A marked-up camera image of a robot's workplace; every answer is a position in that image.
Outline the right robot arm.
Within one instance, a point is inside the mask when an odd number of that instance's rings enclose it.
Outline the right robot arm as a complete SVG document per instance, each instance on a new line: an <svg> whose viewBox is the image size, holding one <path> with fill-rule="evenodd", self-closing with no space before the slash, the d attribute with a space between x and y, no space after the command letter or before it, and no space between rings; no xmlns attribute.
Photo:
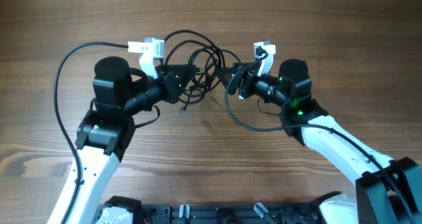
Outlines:
<svg viewBox="0 0 422 224"><path fill-rule="evenodd" d="M305 61L288 59L278 76L256 62L216 71L226 95L258 96L280 107L280 130L324 156L354 185L355 198L332 192L315 200L319 223L420 223L421 169L409 157L392 159L343 129L311 94Z"/></svg>

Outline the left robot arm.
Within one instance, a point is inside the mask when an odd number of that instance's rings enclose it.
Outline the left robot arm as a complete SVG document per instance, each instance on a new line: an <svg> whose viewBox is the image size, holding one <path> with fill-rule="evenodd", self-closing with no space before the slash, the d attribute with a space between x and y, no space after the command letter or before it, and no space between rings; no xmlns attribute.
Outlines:
<svg viewBox="0 0 422 224"><path fill-rule="evenodd" d="M49 223L90 223L113 174L140 124L134 115L159 101L176 103L199 69L170 65L157 78L131 68L121 57L106 57L94 66L95 96L76 131L71 171Z"/></svg>

